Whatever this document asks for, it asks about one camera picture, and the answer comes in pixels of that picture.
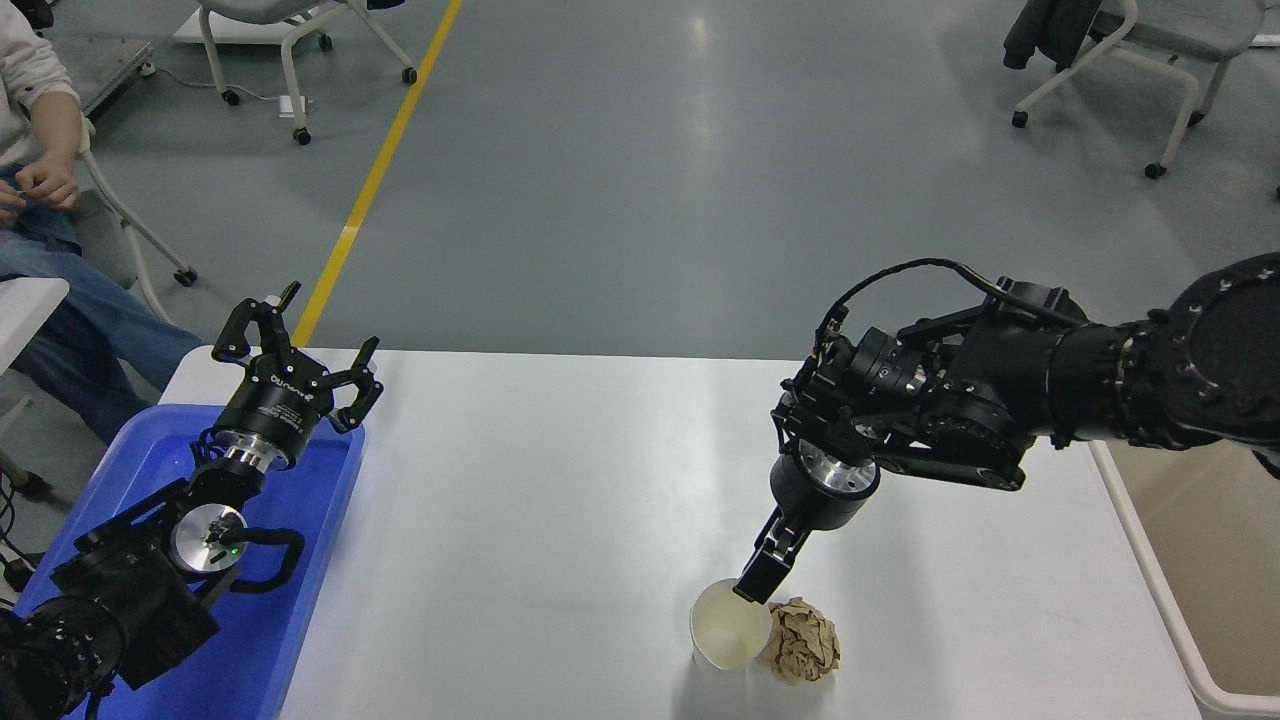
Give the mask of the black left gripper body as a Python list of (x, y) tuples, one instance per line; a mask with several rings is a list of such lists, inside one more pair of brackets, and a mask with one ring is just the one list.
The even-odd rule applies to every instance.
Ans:
[(319, 382), (326, 368), (301, 351), (261, 354), (221, 413), (221, 428), (253, 434), (276, 447), (303, 447), (334, 409)]

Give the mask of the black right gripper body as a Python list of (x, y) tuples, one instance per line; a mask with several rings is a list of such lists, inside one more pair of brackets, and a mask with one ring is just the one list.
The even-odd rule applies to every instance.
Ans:
[(774, 498), (772, 521), (792, 533), (835, 530), (846, 525), (878, 491), (881, 470), (774, 468), (769, 483)]

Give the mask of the seated person's left hand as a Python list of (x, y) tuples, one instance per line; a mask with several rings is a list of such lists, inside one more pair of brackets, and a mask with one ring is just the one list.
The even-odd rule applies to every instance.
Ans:
[(27, 205), (72, 211), (81, 196), (73, 161), (45, 158), (22, 167), (15, 174), (15, 181), (19, 199)]

